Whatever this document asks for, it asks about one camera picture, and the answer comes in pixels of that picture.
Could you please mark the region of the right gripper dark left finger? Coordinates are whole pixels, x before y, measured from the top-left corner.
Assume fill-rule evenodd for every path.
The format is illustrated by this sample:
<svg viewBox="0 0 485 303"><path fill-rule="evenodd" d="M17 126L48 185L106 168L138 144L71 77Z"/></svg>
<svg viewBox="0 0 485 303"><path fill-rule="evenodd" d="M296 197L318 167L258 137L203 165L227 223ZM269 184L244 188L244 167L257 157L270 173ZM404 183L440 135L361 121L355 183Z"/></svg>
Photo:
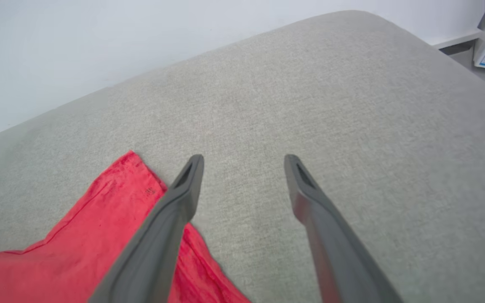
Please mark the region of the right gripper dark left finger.
<svg viewBox="0 0 485 303"><path fill-rule="evenodd" d="M187 161L111 266L90 303L166 303L184 228L200 197L204 157Z"/></svg>

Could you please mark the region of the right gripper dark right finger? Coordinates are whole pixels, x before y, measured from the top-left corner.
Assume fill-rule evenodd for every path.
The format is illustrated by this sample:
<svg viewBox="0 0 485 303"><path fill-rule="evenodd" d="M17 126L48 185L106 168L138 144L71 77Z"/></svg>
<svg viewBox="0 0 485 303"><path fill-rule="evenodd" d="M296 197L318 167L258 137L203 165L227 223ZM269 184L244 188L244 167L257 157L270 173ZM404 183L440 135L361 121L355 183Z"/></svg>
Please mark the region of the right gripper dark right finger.
<svg viewBox="0 0 485 303"><path fill-rule="evenodd" d="M291 207L305 227L324 303L401 303L339 209L294 154L284 158Z"/></svg>

